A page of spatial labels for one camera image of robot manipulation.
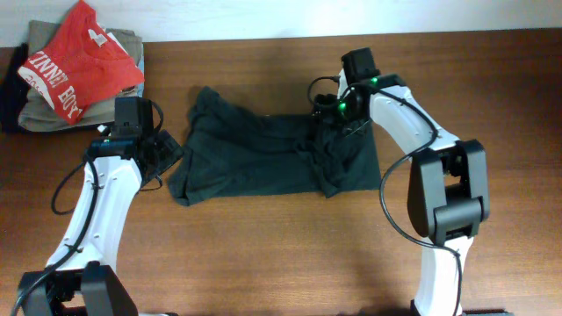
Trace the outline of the dark green Nike t-shirt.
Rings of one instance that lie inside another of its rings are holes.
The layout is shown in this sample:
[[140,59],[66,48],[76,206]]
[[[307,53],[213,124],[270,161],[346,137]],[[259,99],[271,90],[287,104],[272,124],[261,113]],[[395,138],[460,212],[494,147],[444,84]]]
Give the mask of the dark green Nike t-shirt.
[[204,87],[188,113],[184,157],[168,180],[177,203],[210,198],[376,190],[368,122],[350,129],[306,114],[260,116]]

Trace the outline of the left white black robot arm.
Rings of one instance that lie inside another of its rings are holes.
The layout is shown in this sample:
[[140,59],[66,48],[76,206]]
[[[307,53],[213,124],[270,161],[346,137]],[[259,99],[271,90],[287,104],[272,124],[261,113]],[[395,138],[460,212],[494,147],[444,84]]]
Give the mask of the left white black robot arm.
[[68,228],[41,271],[26,272],[12,314],[137,315],[116,273],[119,243],[135,196],[181,159],[165,130],[93,140]]

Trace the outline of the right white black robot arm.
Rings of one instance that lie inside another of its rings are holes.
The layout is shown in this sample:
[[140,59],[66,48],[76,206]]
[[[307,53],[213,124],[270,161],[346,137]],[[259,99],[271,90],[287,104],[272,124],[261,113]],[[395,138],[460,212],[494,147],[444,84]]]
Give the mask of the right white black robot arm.
[[415,101],[397,75],[353,83],[333,76],[338,91],[309,96],[319,114],[345,123],[366,119],[381,126],[403,151],[382,180],[410,164],[408,217],[416,234],[396,222],[405,239],[421,246],[421,278],[411,302],[414,315],[462,315],[465,260],[490,213],[486,151],[477,140],[462,141],[443,129]]

